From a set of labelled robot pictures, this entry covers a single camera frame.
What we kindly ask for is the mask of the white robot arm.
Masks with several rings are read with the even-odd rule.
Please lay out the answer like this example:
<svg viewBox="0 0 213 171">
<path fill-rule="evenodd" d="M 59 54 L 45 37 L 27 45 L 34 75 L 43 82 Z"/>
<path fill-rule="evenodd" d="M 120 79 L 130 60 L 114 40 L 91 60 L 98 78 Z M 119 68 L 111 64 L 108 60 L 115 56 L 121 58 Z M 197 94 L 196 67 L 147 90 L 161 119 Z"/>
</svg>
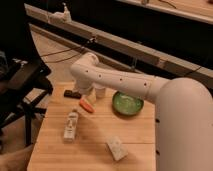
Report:
<svg viewBox="0 0 213 171">
<path fill-rule="evenodd" d="M 103 69 L 93 53 L 70 71 L 82 94 L 94 83 L 155 105 L 156 171 L 213 171 L 213 96 L 191 78 Z"/>
</svg>

